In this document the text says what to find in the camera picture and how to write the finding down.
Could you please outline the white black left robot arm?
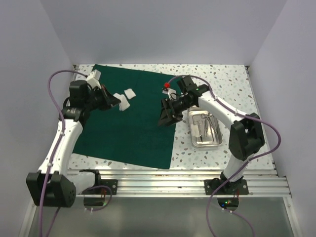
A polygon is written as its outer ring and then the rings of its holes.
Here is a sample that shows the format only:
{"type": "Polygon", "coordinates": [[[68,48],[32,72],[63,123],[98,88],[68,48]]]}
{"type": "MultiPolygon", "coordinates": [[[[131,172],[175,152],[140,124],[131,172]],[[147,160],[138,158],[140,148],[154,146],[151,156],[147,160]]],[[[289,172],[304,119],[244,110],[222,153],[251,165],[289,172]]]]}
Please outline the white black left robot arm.
{"type": "Polygon", "coordinates": [[[57,133],[48,155],[36,173],[29,173],[26,184],[36,206],[71,207],[78,194],[110,194],[117,181],[103,181],[97,169],[82,169],[68,177],[68,166],[75,144],[93,110],[108,110],[120,103],[105,86],[91,87],[83,80],[72,82],[64,101],[57,133]]]}

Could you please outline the steel tweezers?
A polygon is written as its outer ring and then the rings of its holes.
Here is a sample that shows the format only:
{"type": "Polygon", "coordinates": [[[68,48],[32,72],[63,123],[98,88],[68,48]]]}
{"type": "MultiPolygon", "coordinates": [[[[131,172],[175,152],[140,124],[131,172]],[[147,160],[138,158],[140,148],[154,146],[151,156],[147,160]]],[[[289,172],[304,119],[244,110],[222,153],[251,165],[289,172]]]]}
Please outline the steel tweezers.
{"type": "Polygon", "coordinates": [[[212,114],[209,113],[209,114],[207,115],[207,120],[208,120],[208,122],[209,122],[211,128],[214,130],[214,133],[215,133],[215,134],[218,134],[216,125],[215,125],[214,120],[213,120],[213,118],[212,118],[212,114]]]}

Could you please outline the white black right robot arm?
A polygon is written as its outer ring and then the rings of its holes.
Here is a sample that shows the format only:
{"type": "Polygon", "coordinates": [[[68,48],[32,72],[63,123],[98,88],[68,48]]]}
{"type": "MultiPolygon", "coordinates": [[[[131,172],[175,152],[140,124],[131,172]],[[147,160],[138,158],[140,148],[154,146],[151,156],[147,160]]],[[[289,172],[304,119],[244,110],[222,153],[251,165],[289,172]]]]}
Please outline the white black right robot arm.
{"type": "Polygon", "coordinates": [[[196,106],[211,113],[228,128],[231,157],[223,171],[220,188],[222,192],[231,194],[237,189],[237,181],[242,178],[246,163],[265,143],[259,116],[256,113],[247,115],[230,106],[205,84],[197,86],[189,83],[189,87],[183,88],[183,95],[177,99],[172,98],[173,91],[170,83],[166,82],[162,92],[168,98],[161,100],[159,126],[171,126],[182,121],[182,112],[196,106]]]}

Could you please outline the white gauze square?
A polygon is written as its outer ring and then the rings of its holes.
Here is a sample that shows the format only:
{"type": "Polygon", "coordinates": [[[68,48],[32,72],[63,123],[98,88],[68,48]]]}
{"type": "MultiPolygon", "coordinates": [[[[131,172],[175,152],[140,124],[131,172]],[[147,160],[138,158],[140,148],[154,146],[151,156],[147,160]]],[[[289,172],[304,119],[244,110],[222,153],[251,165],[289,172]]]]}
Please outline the white gauze square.
{"type": "Polygon", "coordinates": [[[126,96],[125,96],[124,94],[115,93],[115,94],[114,94],[114,97],[116,97],[117,99],[119,99],[121,103],[127,101],[127,98],[126,98],[126,96]]]}
{"type": "Polygon", "coordinates": [[[125,111],[130,107],[130,103],[127,100],[121,99],[121,102],[119,104],[119,110],[120,111],[125,111]]]}
{"type": "Polygon", "coordinates": [[[126,90],[124,91],[124,93],[125,93],[127,99],[129,99],[129,100],[131,100],[132,98],[136,97],[135,92],[134,92],[131,88],[126,89],[126,90]]]}

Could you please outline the green surgical cloth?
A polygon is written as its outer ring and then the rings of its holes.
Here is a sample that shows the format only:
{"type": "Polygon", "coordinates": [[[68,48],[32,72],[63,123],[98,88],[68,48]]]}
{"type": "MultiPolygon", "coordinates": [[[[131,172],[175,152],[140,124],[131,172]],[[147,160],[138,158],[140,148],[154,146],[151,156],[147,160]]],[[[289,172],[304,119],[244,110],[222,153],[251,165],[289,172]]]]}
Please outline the green surgical cloth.
{"type": "Polygon", "coordinates": [[[162,87],[173,76],[148,71],[95,65],[100,82],[111,93],[132,89],[129,108],[94,110],[79,136],[73,153],[151,168],[168,169],[175,126],[159,126],[162,87]]]}

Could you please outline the white bow-shaped gauze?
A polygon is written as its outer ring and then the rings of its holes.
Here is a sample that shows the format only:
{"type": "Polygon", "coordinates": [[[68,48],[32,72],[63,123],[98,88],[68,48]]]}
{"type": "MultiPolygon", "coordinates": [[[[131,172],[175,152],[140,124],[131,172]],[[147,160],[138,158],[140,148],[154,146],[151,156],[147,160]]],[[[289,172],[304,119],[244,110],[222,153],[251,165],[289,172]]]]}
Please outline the white bow-shaped gauze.
{"type": "Polygon", "coordinates": [[[196,124],[192,126],[192,135],[195,136],[196,138],[200,137],[199,126],[196,124]]]}

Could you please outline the steel instrument tray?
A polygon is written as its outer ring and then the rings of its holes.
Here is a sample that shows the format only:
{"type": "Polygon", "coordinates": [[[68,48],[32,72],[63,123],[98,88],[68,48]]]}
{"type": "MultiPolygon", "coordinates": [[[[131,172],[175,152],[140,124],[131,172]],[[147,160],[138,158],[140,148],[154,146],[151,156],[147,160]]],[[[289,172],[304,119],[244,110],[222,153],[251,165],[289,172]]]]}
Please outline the steel instrument tray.
{"type": "Polygon", "coordinates": [[[222,133],[214,115],[198,107],[189,108],[187,114],[194,147],[211,148],[222,144],[222,133]]]}

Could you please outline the steel surgical scissors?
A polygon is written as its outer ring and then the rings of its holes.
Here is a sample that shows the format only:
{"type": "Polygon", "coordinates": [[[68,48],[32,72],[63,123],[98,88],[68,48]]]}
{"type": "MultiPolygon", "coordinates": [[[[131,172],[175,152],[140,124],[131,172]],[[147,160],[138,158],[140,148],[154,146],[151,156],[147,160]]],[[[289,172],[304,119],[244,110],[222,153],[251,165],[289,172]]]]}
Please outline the steel surgical scissors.
{"type": "Polygon", "coordinates": [[[205,140],[205,137],[207,135],[207,125],[206,125],[205,116],[195,115],[193,116],[193,122],[194,124],[199,126],[199,131],[200,131],[200,137],[196,139],[202,143],[205,140]]]}

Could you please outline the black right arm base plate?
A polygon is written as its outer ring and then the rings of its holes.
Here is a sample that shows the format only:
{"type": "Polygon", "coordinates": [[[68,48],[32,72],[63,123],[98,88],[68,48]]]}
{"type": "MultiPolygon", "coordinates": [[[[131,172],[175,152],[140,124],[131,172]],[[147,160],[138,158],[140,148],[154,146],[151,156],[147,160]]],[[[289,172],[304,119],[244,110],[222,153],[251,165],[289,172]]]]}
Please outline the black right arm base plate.
{"type": "MultiPolygon", "coordinates": [[[[211,195],[224,181],[218,178],[204,180],[204,189],[206,195],[211,195]]],[[[236,182],[228,182],[221,187],[216,195],[248,195],[247,181],[240,179],[236,182]]]]}

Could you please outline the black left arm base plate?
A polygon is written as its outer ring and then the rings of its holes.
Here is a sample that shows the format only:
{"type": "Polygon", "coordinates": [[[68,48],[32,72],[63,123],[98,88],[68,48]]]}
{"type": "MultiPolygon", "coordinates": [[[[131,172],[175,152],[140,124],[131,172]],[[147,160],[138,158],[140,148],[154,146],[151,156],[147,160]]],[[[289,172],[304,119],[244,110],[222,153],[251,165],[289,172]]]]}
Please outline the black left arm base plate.
{"type": "Polygon", "coordinates": [[[83,195],[101,195],[101,194],[116,195],[117,189],[118,189],[117,179],[102,179],[98,185],[84,190],[82,194],[83,195]]]}

